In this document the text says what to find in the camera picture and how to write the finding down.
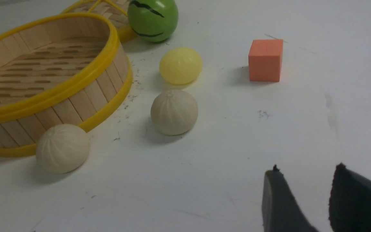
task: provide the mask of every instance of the bamboo steamer basket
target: bamboo steamer basket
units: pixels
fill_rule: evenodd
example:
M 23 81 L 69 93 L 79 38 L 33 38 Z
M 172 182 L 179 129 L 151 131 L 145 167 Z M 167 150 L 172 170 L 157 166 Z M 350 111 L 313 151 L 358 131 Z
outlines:
M 117 29 L 122 43 L 137 35 L 128 24 L 127 10 L 130 0 L 80 0 L 62 13 L 90 12 L 107 18 Z
M 60 14 L 0 35 L 0 156 L 34 155 L 55 125 L 92 130 L 131 83 L 117 31 L 101 15 Z

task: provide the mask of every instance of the steamed bun toy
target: steamed bun toy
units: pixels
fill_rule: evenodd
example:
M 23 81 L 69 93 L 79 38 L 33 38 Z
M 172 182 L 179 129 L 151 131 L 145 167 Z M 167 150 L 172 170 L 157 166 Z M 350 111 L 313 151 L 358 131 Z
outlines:
M 90 137 L 76 125 L 61 124 L 47 130 L 37 144 L 36 158 L 50 173 L 68 173 L 81 166 L 90 153 Z
M 190 47 L 177 47 L 167 52 L 160 61 L 161 76 L 173 85 L 195 81 L 203 69 L 203 59 Z
M 146 41 L 165 41 L 177 28 L 174 0 L 132 0 L 127 15 L 132 30 Z
M 191 94 L 182 90 L 164 91 L 151 106 L 151 121 L 165 135 L 180 135 L 197 121 L 198 106 Z

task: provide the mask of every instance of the dirt speck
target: dirt speck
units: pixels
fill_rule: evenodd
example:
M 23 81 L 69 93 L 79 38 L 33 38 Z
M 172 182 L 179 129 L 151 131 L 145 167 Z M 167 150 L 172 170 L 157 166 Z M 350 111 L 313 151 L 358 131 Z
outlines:
M 117 138 L 115 138 L 113 141 L 119 141 L 120 140 L 120 136 L 119 136 L 119 132 L 118 132 L 118 137 Z

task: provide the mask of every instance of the white table surface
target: white table surface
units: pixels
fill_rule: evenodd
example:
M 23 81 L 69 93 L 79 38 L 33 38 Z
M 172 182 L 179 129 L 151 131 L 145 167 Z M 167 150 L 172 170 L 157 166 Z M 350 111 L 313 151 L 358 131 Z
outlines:
M 72 3 L 0 6 L 0 33 Z M 50 175 L 34 157 L 0 158 L 0 232 L 260 232 L 264 172 L 274 164 L 310 222 L 331 231 L 335 166 L 344 162 L 371 179 L 371 1 L 177 4 L 180 20 L 167 43 L 124 44 L 136 82 L 90 132 L 80 169 Z M 249 82 L 251 42 L 267 35 L 286 41 L 281 82 Z M 149 110 L 169 88 L 159 60 L 177 46 L 204 60 L 198 81 L 185 88 L 200 114 L 190 133 L 167 138 L 152 128 Z

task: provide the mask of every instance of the black marking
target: black marking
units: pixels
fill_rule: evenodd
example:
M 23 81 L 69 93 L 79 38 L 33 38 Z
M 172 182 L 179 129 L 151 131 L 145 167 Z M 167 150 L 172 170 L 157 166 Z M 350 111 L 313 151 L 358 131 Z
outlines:
M 149 6 L 147 4 L 140 3 L 138 1 L 131 1 L 129 5 L 135 5 L 138 8 L 145 8 L 145 9 L 149 10 L 151 13 L 156 14 L 156 15 L 164 18 L 164 16 L 162 14 L 160 14 L 158 11 L 156 11 L 155 9 L 153 9 L 151 6 Z
M 138 36 L 142 36 L 142 37 L 150 37 L 150 38 L 152 38 L 152 37 L 157 37 L 157 36 L 163 34 L 163 32 L 161 32 L 161 33 L 159 33 L 159 34 L 148 35 L 148 34 L 141 34 L 141 33 L 138 33 L 138 32 L 136 32 L 134 29 L 132 29 L 132 30 L 135 32 L 135 34 L 137 34 Z

